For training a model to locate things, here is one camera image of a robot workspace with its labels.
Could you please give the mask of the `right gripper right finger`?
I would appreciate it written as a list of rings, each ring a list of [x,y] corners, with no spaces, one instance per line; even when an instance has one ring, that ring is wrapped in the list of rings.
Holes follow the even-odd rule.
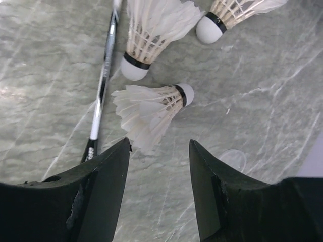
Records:
[[[322,179],[267,184],[189,144],[200,241],[322,241]]]

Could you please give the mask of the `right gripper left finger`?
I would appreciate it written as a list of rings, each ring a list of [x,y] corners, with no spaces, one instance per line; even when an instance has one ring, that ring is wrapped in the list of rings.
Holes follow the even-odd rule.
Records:
[[[1,241],[113,241],[130,151],[125,138],[42,182],[1,184]]]

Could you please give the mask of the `clear plastic tube lid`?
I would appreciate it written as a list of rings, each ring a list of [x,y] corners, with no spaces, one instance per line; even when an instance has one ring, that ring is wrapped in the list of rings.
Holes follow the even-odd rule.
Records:
[[[239,172],[244,171],[247,163],[245,153],[237,149],[224,151],[218,159]]]

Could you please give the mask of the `white shuttlecock front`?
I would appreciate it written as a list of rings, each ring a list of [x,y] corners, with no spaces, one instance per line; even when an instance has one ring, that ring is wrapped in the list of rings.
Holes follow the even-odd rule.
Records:
[[[194,90],[186,83],[159,88],[127,85],[114,91],[112,97],[121,128],[133,147],[146,153],[161,141],[180,110],[192,103]]]

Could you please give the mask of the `white shuttlecock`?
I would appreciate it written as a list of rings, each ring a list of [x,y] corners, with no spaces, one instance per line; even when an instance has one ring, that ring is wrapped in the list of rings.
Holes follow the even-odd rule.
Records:
[[[161,141],[180,110],[192,103],[194,90],[186,83],[159,88],[127,85],[114,91],[112,97],[121,128],[133,147],[146,153]]]
[[[283,6],[287,0],[214,1],[196,25],[197,38],[204,44],[216,42],[227,30],[257,14]]]
[[[127,15],[129,31],[121,72],[138,81],[171,42],[187,35],[204,11],[194,1],[127,1]]]

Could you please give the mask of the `white shuttlecock back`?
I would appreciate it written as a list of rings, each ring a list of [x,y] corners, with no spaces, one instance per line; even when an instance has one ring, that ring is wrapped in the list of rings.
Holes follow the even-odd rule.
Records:
[[[196,25],[197,38],[204,44],[216,42],[227,30],[257,14],[283,6],[287,0],[214,1]]]

